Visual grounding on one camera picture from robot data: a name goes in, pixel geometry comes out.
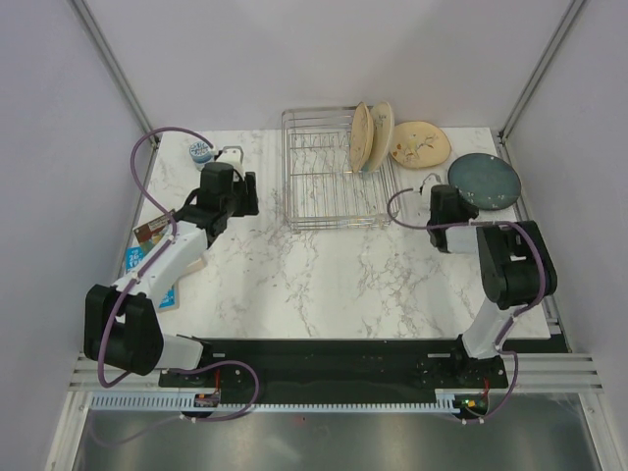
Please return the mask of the dark teal plate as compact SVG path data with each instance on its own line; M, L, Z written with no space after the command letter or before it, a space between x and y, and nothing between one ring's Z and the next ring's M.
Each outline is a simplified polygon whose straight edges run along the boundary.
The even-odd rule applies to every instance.
M487 153L468 153L455 159L447 182L480 210L498 211L512 206L521 196L518 174L505 161Z

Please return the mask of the blue and cream plate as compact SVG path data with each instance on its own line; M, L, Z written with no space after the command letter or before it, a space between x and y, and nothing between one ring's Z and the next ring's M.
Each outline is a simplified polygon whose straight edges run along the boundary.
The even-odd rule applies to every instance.
M395 126L393 107L387 101L372 107L370 114L374 122L374 133L371 153L362 167L362 171L366 173L379 170L388 157Z

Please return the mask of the cream plate with yellow bird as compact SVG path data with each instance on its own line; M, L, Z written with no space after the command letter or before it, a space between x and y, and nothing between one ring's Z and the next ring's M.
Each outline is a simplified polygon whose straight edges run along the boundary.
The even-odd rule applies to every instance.
M349 165L359 172L368 160L373 143L374 122L368 106L360 102L354 112L350 132Z

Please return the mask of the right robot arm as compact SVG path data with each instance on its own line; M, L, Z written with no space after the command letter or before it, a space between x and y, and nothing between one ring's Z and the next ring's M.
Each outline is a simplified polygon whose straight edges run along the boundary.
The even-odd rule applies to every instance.
M523 313L557 288L557 274L536 222L483 223L478 216L479 209L457 188L431 188L431 244L443 253L477 255L485 294L479 313L461 335L465 352L448 364L451 378L464 387L484 376L483 360L500 353Z

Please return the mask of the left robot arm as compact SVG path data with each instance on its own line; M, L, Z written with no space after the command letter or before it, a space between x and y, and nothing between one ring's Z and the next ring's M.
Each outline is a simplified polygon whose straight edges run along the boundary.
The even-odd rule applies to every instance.
M106 365L123 375L145 376L157 368L181 369L195 386L215 375L215 362L197 340L165 335L156 309L187 267L201 258L231 217L259 214L256 174L231 162L210 162L200 186L170 213L171 232L141 262L110 286L93 286L85 299L83 352L97 362L98 381L111 388Z

